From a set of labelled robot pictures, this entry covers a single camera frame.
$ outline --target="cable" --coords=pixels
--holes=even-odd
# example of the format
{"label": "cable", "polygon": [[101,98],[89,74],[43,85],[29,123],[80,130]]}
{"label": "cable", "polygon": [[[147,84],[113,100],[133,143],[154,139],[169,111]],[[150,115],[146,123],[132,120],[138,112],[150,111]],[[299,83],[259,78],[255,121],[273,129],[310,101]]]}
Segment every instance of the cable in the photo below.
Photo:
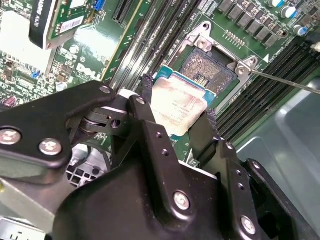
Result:
{"label": "cable", "polygon": [[99,146],[97,146],[97,145],[95,145],[95,144],[93,144],[91,142],[83,142],[82,144],[86,145],[86,146],[88,146],[90,148],[98,150],[103,156],[107,172],[109,172],[111,170],[110,159],[109,159],[109,157],[107,155],[107,152],[105,150],[103,150],[101,147],[99,147]]}

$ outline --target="motherboard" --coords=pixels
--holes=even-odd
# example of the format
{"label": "motherboard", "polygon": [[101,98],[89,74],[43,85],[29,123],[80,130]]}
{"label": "motherboard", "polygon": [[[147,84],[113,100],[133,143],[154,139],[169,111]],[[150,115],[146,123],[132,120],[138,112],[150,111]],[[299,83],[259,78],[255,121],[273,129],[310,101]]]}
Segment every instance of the motherboard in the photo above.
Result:
{"label": "motherboard", "polygon": [[[246,93],[257,83],[251,71],[282,73],[277,61],[298,54],[292,44],[320,21],[319,0],[59,0],[48,8],[55,14],[41,4],[0,0],[3,105],[13,108],[93,80],[135,91],[140,76],[167,66],[216,95],[207,107],[221,124],[236,113],[231,109],[239,110],[237,100],[258,89]],[[32,34],[45,11],[43,31]],[[320,73],[316,62],[300,77]],[[105,134],[94,143],[110,150]],[[172,137],[172,143],[184,160],[188,137]]]}

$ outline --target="capacitor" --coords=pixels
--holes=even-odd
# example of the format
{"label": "capacitor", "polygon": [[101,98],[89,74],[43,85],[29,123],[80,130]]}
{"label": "capacitor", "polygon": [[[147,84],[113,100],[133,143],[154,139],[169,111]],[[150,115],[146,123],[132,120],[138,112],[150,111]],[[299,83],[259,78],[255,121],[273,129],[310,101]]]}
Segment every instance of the capacitor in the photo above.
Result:
{"label": "capacitor", "polygon": [[300,26],[300,25],[296,25],[293,27],[293,32],[299,36],[299,37],[303,37],[307,34],[308,32],[308,28],[305,26]]}
{"label": "capacitor", "polygon": [[3,101],[3,105],[5,105],[8,108],[13,108],[16,105],[17,100],[18,99],[16,96],[11,96]]}
{"label": "capacitor", "polygon": [[79,50],[80,50],[80,48],[79,48],[78,45],[72,45],[72,46],[70,47],[70,49],[69,49],[70,53],[72,53],[72,54],[77,54],[77,53],[79,53]]}
{"label": "capacitor", "polygon": [[273,8],[279,8],[285,4],[285,0],[269,0],[269,6]]}
{"label": "capacitor", "polygon": [[285,19],[292,19],[297,14],[297,9],[294,6],[285,6],[281,10],[281,17]]}

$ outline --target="chip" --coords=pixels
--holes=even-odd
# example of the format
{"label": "chip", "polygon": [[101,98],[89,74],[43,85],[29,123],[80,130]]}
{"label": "chip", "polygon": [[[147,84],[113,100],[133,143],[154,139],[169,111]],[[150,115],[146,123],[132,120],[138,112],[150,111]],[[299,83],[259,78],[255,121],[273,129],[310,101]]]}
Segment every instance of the chip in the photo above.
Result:
{"label": "chip", "polygon": [[236,5],[232,11],[228,14],[228,17],[233,19],[233,20],[236,20],[240,14],[242,13],[242,9],[241,7],[239,7],[238,5]]}
{"label": "chip", "polygon": [[264,27],[255,37],[261,42],[263,42],[268,37],[269,34],[270,34],[269,29]]}
{"label": "chip", "polygon": [[218,9],[223,13],[227,13],[233,4],[234,2],[231,0],[223,0]]}
{"label": "chip", "polygon": [[252,35],[255,35],[257,31],[260,29],[260,27],[261,27],[261,24],[257,20],[254,20],[249,26],[249,28],[247,29],[247,31]]}
{"label": "chip", "polygon": [[238,22],[238,25],[245,28],[249,23],[250,21],[252,20],[252,17],[248,14],[248,13],[245,13],[239,20]]}

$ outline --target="metal rod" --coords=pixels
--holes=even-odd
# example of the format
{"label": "metal rod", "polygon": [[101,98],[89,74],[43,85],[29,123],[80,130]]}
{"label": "metal rod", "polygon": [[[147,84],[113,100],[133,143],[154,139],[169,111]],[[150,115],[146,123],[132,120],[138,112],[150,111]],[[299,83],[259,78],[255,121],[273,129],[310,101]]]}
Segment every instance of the metal rod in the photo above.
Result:
{"label": "metal rod", "polygon": [[287,85],[290,85],[292,87],[308,91],[310,93],[314,93],[314,94],[320,95],[320,90],[314,89],[312,87],[304,86],[304,85],[301,85],[301,84],[298,84],[298,83],[295,83],[295,82],[292,82],[292,81],[288,81],[288,80],[285,80],[285,79],[282,79],[282,78],[279,78],[279,77],[276,77],[276,76],[271,76],[269,74],[265,74],[265,73],[258,72],[258,71],[255,71],[255,70],[252,70],[251,72],[253,74],[255,74],[255,75],[258,75],[258,76],[261,76],[261,77],[264,77],[264,78],[267,78],[267,79],[271,79],[271,80],[274,80],[274,81],[277,81],[277,82],[280,82],[280,83],[283,83],[283,84],[287,84]]}

